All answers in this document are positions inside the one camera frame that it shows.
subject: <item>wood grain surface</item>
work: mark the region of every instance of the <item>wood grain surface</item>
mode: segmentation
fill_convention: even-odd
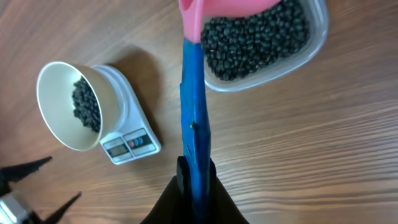
[[[325,46],[290,75],[207,90],[212,158],[251,223],[398,223],[398,1],[329,0]],[[182,154],[182,21],[176,0],[0,0],[0,166],[53,156],[14,185],[42,217],[139,223]],[[37,106],[49,61],[110,63],[135,89],[163,150],[115,166],[59,143]]]

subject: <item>white paper cup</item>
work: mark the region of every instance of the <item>white paper cup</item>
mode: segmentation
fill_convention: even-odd
[[[101,129],[95,133],[74,117],[73,84],[84,77],[94,91],[101,115]],[[92,68],[65,62],[48,63],[37,80],[37,102],[43,119],[62,144],[77,151],[95,148],[119,119],[116,94],[100,73]]]

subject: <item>kitchen scale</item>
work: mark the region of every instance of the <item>kitchen scale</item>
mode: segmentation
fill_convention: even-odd
[[[94,65],[91,68],[112,84],[118,99],[119,121],[114,131],[99,142],[111,161],[119,165],[158,153],[162,146],[150,128],[127,78],[108,65]]]

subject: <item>pink plastic scoop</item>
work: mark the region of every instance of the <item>pink plastic scoop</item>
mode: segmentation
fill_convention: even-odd
[[[280,0],[178,0],[183,19],[184,36],[200,42],[203,17],[246,17],[276,5]]]

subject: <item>plastic container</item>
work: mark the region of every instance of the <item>plastic container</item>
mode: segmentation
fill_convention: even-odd
[[[325,43],[328,35],[329,17],[325,0],[300,0],[304,13],[310,22],[310,38],[306,46],[289,58],[263,68],[243,79],[223,81],[208,67],[205,59],[205,83],[213,90],[234,92],[246,90],[286,75],[310,61]]]

